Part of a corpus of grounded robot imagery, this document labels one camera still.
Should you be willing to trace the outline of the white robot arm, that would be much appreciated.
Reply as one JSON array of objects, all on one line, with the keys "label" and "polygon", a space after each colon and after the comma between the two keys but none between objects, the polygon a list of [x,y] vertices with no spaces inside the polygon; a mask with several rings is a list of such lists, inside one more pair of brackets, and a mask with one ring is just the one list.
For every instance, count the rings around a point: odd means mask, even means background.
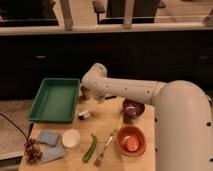
[{"label": "white robot arm", "polygon": [[213,112],[196,84],[109,78],[95,63],[82,85],[97,99],[109,93],[154,107],[156,171],[213,171]]}]

